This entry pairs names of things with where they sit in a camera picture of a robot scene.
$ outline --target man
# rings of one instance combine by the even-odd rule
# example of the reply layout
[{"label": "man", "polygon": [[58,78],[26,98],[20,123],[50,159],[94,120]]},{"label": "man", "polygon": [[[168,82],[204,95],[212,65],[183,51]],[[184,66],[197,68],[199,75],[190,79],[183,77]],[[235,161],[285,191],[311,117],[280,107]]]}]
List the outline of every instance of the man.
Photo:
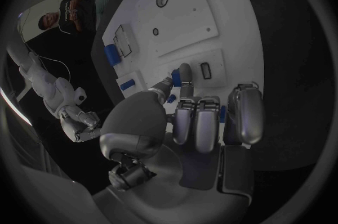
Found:
[{"label": "man", "polygon": [[95,32],[109,0],[62,0],[58,12],[47,13],[39,20],[41,30],[59,27],[77,35],[84,30]]}]

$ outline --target robotic hand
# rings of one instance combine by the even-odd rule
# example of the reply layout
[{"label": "robotic hand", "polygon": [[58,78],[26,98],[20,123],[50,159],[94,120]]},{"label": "robotic hand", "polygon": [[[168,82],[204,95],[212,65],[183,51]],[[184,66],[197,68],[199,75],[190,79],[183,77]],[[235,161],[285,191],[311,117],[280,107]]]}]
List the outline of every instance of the robotic hand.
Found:
[{"label": "robotic hand", "polygon": [[21,41],[12,41],[7,51],[19,66],[21,75],[32,83],[36,94],[43,98],[47,110],[57,119],[66,135],[73,142],[82,142],[99,137],[100,119],[94,112],[84,113],[77,105],[86,99],[81,87],[74,90],[64,78],[56,78],[43,67],[38,56],[28,52]]},{"label": "robotic hand", "polygon": [[[115,107],[102,127],[103,155],[119,163],[109,179],[115,189],[125,191],[154,177],[140,159],[154,156],[163,144],[167,121],[174,125],[172,139],[184,148],[189,137],[194,150],[211,155],[219,140],[220,99],[194,97],[192,71],[180,66],[180,101],[174,115],[166,115],[163,104],[172,89],[167,77],[147,91],[136,93]],[[228,98],[224,131],[226,145],[254,144],[263,135],[264,109],[261,93],[252,83],[239,84]]]}]

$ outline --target blue component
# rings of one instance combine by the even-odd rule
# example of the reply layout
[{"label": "blue component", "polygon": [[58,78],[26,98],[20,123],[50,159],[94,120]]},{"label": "blue component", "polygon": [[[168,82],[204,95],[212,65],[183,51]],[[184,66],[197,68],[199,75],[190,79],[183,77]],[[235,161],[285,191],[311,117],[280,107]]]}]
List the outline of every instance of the blue component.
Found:
[{"label": "blue component", "polygon": [[125,82],[124,84],[121,84],[120,88],[121,88],[121,90],[124,91],[124,90],[126,90],[126,89],[128,89],[128,88],[130,88],[134,85],[135,85],[135,81],[133,79],[131,79],[131,80],[128,80],[127,82]]},{"label": "blue component", "polygon": [[225,122],[225,114],[226,114],[226,107],[222,106],[221,107],[221,113],[220,113],[220,123]]},{"label": "blue component", "polygon": [[171,103],[173,103],[175,101],[175,99],[176,99],[175,95],[170,95],[170,97],[168,97],[167,102],[171,104]]},{"label": "blue component", "polygon": [[117,65],[121,62],[121,58],[114,44],[105,46],[104,52],[106,53],[107,59],[111,66]]},{"label": "blue component", "polygon": [[174,87],[181,87],[181,77],[180,77],[180,71],[178,69],[175,69],[171,73],[171,78],[172,78]]}]

